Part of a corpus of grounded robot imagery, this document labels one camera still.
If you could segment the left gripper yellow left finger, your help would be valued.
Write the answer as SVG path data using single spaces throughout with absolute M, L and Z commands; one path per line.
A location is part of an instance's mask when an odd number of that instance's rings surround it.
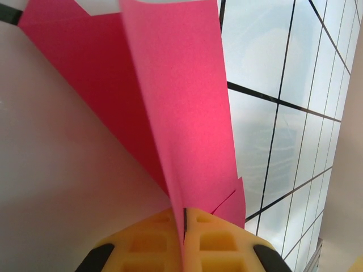
M 78 272 L 182 272 L 172 209 L 165 209 L 99 241 Z

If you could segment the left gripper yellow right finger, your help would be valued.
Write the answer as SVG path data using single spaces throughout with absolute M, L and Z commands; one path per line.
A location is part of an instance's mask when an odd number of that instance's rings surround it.
M 196 208 L 184 209 L 183 272 L 289 272 L 266 240 Z

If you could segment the pink paper sheet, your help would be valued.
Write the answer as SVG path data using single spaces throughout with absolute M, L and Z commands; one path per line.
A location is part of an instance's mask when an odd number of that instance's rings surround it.
M 199 248 L 189 212 L 244 225 L 216 0 L 90 15 L 75 0 L 29 0 L 19 26 L 165 191 L 176 259 Z

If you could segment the aluminium side rail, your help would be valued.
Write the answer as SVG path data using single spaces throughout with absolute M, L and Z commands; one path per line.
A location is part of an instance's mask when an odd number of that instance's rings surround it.
M 323 240 L 319 237 L 314 246 L 311 244 L 309 252 L 300 251 L 294 272 L 319 272 L 322 245 Z

